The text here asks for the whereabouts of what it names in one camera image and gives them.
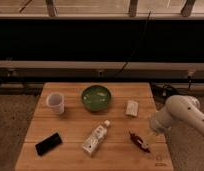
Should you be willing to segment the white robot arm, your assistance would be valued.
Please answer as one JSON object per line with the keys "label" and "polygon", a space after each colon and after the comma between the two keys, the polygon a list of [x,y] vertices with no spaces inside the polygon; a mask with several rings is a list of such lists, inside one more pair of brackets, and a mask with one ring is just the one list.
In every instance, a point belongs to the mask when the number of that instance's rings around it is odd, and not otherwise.
{"label": "white robot arm", "polygon": [[150,130],[141,147],[148,148],[157,135],[166,132],[176,121],[183,121],[204,136],[204,113],[199,100],[193,96],[173,95],[150,117]]}

